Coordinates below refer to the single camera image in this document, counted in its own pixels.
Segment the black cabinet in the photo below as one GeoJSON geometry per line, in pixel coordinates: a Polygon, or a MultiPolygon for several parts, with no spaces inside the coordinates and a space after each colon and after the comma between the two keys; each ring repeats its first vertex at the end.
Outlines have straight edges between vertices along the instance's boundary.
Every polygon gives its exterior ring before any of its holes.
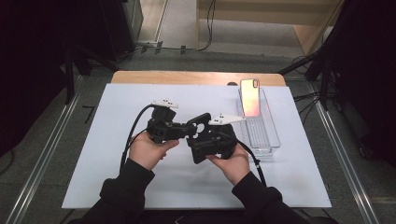
{"type": "Polygon", "coordinates": [[[334,44],[339,103],[365,152],[396,166],[396,3],[361,1],[334,44]]]}

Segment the black wire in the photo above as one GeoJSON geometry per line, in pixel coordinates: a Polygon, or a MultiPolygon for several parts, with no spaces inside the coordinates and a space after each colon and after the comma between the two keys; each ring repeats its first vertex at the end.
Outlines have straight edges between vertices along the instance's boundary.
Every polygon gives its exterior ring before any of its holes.
{"type": "Polygon", "coordinates": [[[309,215],[308,213],[306,213],[303,209],[300,209],[300,212],[302,212],[304,215],[311,217],[311,215],[309,215]]]}
{"type": "Polygon", "coordinates": [[[132,134],[134,134],[134,128],[136,127],[137,122],[140,120],[140,117],[142,117],[143,113],[145,113],[145,111],[151,107],[155,107],[156,105],[146,105],[141,111],[140,113],[137,115],[136,119],[134,120],[134,125],[131,128],[131,131],[128,134],[128,138],[126,140],[126,144],[125,144],[125,149],[122,152],[122,156],[121,156],[121,162],[120,162],[120,171],[125,163],[126,160],[126,154],[128,153],[128,148],[131,145],[131,138],[132,138],[132,134]]]}
{"type": "Polygon", "coordinates": [[[332,218],[332,217],[329,215],[329,213],[327,213],[326,210],[324,210],[323,208],[322,208],[322,211],[323,211],[324,213],[326,213],[326,216],[327,216],[327,217],[332,218]]]}
{"type": "Polygon", "coordinates": [[[305,114],[305,118],[304,118],[304,120],[303,120],[303,125],[305,124],[305,120],[306,120],[306,118],[308,117],[309,113],[311,112],[312,108],[314,108],[315,104],[316,104],[318,101],[319,101],[319,98],[312,101],[311,107],[309,108],[308,112],[306,112],[306,114],[305,114]]]}
{"type": "Polygon", "coordinates": [[[207,11],[207,16],[206,16],[206,24],[207,24],[207,29],[209,31],[209,40],[206,43],[206,46],[202,49],[177,49],[177,48],[163,48],[163,47],[152,47],[152,46],[142,46],[146,49],[175,49],[175,50],[195,50],[195,51],[202,51],[207,48],[212,44],[212,36],[213,36],[213,19],[215,18],[215,9],[216,9],[216,0],[212,0],[212,3],[210,4],[209,10],[207,11]],[[209,15],[210,15],[210,10],[212,9],[212,17],[210,19],[209,23],[209,15]]]}
{"type": "Polygon", "coordinates": [[[306,95],[294,96],[293,100],[294,100],[294,102],[298,102],[298,101],[301,101],[303,99],[310,98],[312,96],[319,96],[319,94],[320,94],[319,91],[314,91],[314,92],[308,93],[306,95]]]}
{"type": "Polygon", "coordinates": [[[213,36],[213,19],[215,18],[215,10],[216,10],[216,0],[213,0],[212,3],[210,4],[209,10],[207,11],[207,16],[206,16],[206,24],[207,24],[207,30],[209,31],[209,40],[206,43],[206,46],[202,49],[198,49],[199,51],[205,50],[209,48],[209,46],[212,44],[212,36],[213,36]],[[210,9],[213,7],[212,10],[212,19],[210,22],[209,26],[209,14],[210,14],[210,9]]]}
{"type": "Polygon", "coordinates": [[[64,217],[64,219],[62,219],[62,221],[61,221],[59,224],[64,224],[64,223],[66,222],[66,220],[73,214],[73,212],[74,212],[75,210],[76,210],[76,209],[70,210],[70,211],[67,213],[67,215],[64,217]]]}
{"type": "Polygon", "coordinates": [[[260,181],[262,182],[262,184],[265,187],[267,187],[267,184],[265,183],[264,174],[262,173],[262,168],[260,167],[260,160],[256,159],[256,157],[254,156],[254,153],[250,150],[250,148],[247,145],[245,145],[245,143],[239,141],[237,138],[232,137],[232,136],[230,136],[230,135],[228,135],[226,133],[219,133],[219,132],[216,132],[216,131],[212,131],[212,133],[217,133],[217,134],[223,135],[223,136],[231,138],[231,139],[235,140],[237,143],[239,143],[239,145],[241,145],[241,147],[245,151],[247,151],[248,154],[250,154],[251,158],[254,161],[254,164],[256,165],[257,172],[259,173],[260,181]]]}
{"type": "Polygon", "coordinates": [[[14,151],[11,149],[9,153],[11,154],[11,159],[9,160],[8,165],[2,171],[0,171],[0,176],[3,175],[9,169],[9,167],[11,167],[12,163],[14,163],[14,159],[15,159],[14,151]]]}
{"type": "Polygon", "coordinates": [[[302,110],[298,112],[299,115],[301,115],[309,106],[311,106],[318,98],[315,98],[313,101],[311,101],[308,105],[306,105],[302,110]]]}

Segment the phone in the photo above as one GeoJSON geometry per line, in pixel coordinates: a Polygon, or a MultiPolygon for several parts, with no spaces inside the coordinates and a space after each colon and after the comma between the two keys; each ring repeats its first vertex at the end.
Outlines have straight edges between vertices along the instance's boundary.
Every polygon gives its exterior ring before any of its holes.
{"type": "Polygon", "coordinates": [[[241,102],[245,117],[260,115],[260,81],[257,78],[241,80],[241,102]]]}

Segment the black sleeve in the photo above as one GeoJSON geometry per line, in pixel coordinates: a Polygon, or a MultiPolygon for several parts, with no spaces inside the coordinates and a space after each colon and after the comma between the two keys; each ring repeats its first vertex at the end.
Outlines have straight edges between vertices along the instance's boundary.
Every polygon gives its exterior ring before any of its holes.
{"type": "Polygon", "coordinates": [[[245,223],[308,223],[282,202],[277,189],[266,188],[251,172],[233,187],[233,194],[245,206],[245,223]]]}
{"type": "Polygon", "coordinates": [[[84,215],[70,224],[135,223],[145,206],[145,190],[154,173],[128,159],[116,179],[107,179],[101,199],[84,215]]]}

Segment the white sheet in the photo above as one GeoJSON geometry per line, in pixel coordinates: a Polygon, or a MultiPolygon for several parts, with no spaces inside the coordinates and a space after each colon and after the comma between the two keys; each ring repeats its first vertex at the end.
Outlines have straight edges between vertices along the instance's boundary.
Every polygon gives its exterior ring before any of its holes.
{"type": "MultiPolygon", "coordinates": [[[[274,156],[262,161],[268,186],[279,189],[291,207],[331,207],[311,147],[288,87],[263,87],[281,142],[274,156]]],[[[141,109],[153,100],[179,105],[174,122],[209,112],[237,115],[235,86],[107,84],[90,132],[64,198],[63,208],[89,208],[99,200],[106,178],[115,178],[126,138],[141,109]]],[[[147,111],[135,132],[146,128],[147,111]]],[[[241,137],[240,125],[233,124],[241,137]]],[[[258,176],[254,164],[250,164],[258,176]]],[[[210,161],[195,164],[184,139],[168,151],[154,168],[154,180],[146,190],[147,209],[238,208],[232,184],[210,161]]]]}

